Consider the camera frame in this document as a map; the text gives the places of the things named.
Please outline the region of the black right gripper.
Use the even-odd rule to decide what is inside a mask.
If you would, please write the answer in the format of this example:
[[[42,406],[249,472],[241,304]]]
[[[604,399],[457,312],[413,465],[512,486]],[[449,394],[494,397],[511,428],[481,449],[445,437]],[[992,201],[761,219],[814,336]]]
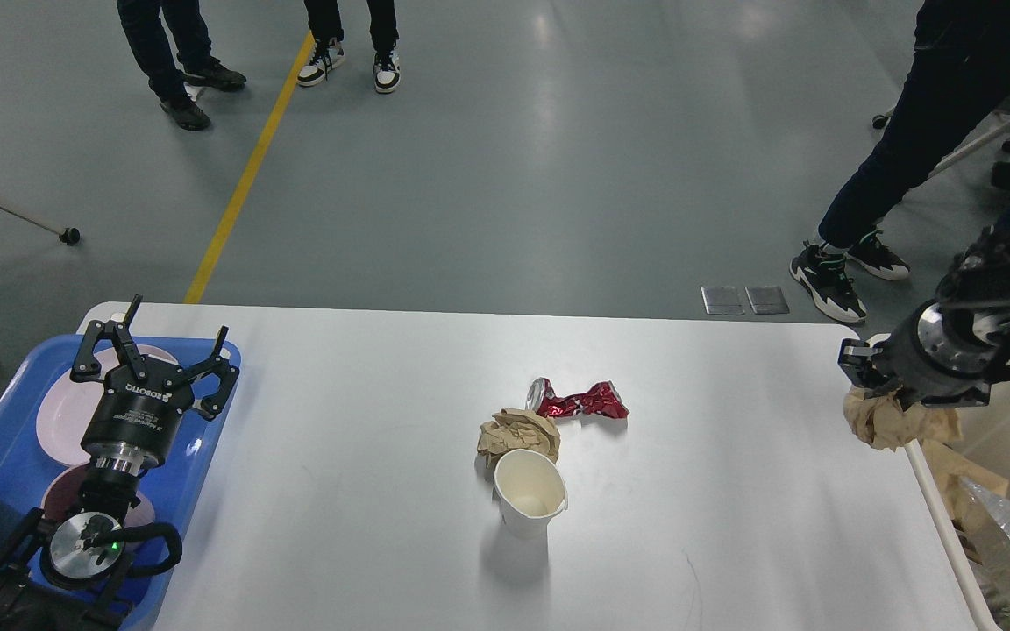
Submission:
[[[923,303],[889,338],[845,338],[838,366],[866,395],[897,394],[903,407],[984,407],[992,347],[971,334],[971,317]]]

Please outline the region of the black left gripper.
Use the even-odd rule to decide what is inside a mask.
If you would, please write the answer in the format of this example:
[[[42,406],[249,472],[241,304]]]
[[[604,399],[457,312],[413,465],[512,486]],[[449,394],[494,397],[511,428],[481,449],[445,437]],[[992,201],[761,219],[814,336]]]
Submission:
[[[165,464],[181,416],[192,410],[205,421],[216,419],[227,407],[240,369],[224,355],[229,327],[221,326],[209,356],[191,366],[174,369],[167,377],[167,390],[164,380],[145,385],[133,383],[145,383],[148,376],[146,361],[130,335],[130,324],[141,301],[143,295],[135,294],[121,320],[89,321],[69,369],[69,379],[74,383],[102,382],[107,372],[96,358],[95,348],[101,341],[109,341],[117,355],[117,366],[129,366],[132,378],[116,372],[105,376],[101,400],[80,446],[90,456],[100,457],[108,446],[123,443],[143,452],[146,464]],[[216,381],[216,390],[196,395],[194,386],[206,379]]]

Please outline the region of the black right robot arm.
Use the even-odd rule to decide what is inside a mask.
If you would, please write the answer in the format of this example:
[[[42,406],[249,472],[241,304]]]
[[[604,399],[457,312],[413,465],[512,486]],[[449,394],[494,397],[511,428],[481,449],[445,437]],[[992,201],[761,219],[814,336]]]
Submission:
[[[866,398],[902,407],[983,407],[1010,382],[1010,229],[987,228],[951,264],[933,298],[880,341],[845,339],[839,367]]]

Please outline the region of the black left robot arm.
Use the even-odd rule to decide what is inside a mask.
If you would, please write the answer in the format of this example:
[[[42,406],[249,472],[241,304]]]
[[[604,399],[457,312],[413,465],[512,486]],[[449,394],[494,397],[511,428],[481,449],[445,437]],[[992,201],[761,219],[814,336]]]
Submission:
[[[146,630],[183,557],[238,384],[216,339],[138,308],[32,351],[0,400],[0,630]]]

